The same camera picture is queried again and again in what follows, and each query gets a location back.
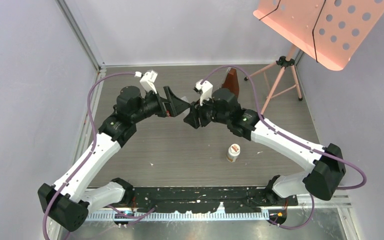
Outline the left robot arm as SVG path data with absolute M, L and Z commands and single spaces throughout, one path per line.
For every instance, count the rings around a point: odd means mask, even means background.
M 166 97 L 153 90 L 145 96 L 136 86 L 121 89 L 113 113 L 97 130 L 92 144 L 75 164 L 52 185 L 44 183 L 38 190 L 45 214 L 69 232 L 76 231 L 87 216 L 112 204 L 128 207 L 134 199 L 134 187 L 117 177 L 108 184 L 86 192 L 89 184 L 107 161 L 136 133 L 136 124 L 153 115 L 176 117 L 190 107 L 165 86 Z

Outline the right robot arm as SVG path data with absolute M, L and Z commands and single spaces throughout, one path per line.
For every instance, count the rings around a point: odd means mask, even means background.
M 209 99 L 192 102 L 183 121 L 195 129 L 211 122 L 224 124 L 235 136 L 267 146 L 303 168 L 299 173 L 273 177 L 265 192 L 271 205 L 305 193 L 329 201 L 346 173 L 344 163 L 337 161 L 343 156 L 340 147 L 306 141 L 267 118 L 261 120 L 256 111 L 241 107 L 237 97 L 226 88 L 216 90 Z

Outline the white vitamin pill bottle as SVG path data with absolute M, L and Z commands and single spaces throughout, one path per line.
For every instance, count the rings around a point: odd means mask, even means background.
M 226 154 L 226 159 L 231 162 L 231 163 L 234 163 L 237 158 L 239 157 L 241 153 L 241 148 L 238 144 L 234 143 L 232 144 L 228 150 L 227 150 L 227 154 Z

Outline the clear weekly pill organizer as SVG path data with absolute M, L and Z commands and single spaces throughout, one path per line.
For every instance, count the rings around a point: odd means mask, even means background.
M 190 119 L 194 117 L 194 112 L 193 112 L 193 106 L 191 105 L 188 109 L 186 109 L 183 113 L 183 118 L 184 119 Z

